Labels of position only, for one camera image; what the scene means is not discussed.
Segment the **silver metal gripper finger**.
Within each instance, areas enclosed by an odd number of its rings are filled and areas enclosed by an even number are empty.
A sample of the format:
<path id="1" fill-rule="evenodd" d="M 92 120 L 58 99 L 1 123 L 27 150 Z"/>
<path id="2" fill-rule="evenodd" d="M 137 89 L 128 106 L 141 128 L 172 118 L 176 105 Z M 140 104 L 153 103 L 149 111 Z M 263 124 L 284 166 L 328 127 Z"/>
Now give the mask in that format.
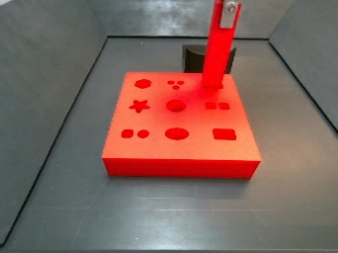
<path id="1" fill-rule="evenodd" d="M 223 0 L 223 7 L 220 13 L 220 27 L 223 29 L 231 29 L 235 23 L 235 16 L 239 11 L 237 0 Z"/>

